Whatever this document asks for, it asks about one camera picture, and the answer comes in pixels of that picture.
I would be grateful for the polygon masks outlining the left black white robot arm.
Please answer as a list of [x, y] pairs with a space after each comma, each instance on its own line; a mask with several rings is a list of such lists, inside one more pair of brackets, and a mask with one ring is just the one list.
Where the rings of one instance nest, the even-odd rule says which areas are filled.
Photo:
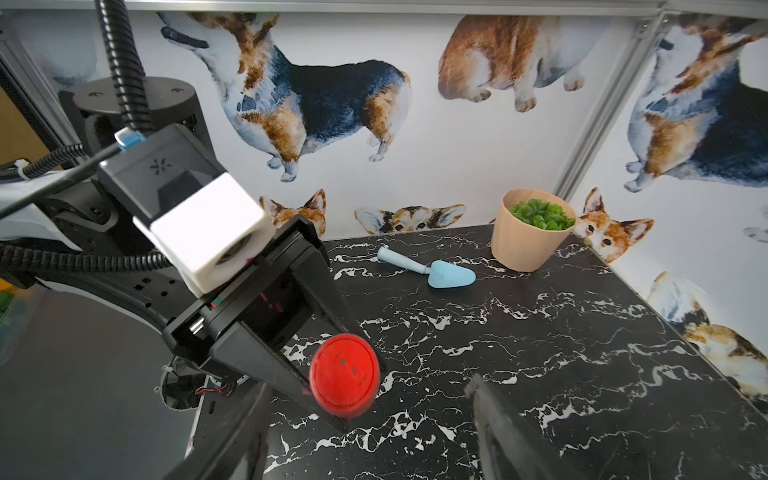
[[1, 172], [1, 276], [89, 294], [232, 393], [263, 383], [338, 430], [385, 373], [314, 224], [281, 227], [217, 161], [195, 90], [146, 75], [126, 5], [96, 12], [110, 74], [61, 94], [79, 143]]

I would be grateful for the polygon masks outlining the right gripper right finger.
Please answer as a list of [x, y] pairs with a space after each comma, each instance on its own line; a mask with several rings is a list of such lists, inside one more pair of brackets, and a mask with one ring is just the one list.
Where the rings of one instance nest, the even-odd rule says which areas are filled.
[[509, 399], [480, 375], [472, 376], [464, 393], [473, 403], [480, 465], [486, 479], [582, 477]]

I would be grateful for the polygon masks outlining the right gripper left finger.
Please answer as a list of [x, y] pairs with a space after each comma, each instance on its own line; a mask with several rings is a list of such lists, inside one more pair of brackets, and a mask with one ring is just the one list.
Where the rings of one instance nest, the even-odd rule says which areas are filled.
[[261, 479], [264, 475], [273, 389], [258, 382], [167, 479]]

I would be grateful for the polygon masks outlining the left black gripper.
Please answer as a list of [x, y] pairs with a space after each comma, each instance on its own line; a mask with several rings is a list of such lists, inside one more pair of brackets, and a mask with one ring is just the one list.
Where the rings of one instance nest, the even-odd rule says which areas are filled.
[[335, 285], [327, 258], [314, 224], [297, 215], [243, 270], [171, 320], [163, 340], [194, 369], [224, 382], [243, 375], [264, 382], [346, 432], [347, 421], [319, 405], [309, 380], [281, 353], [313, 313], [337, 333], [370, 341]]

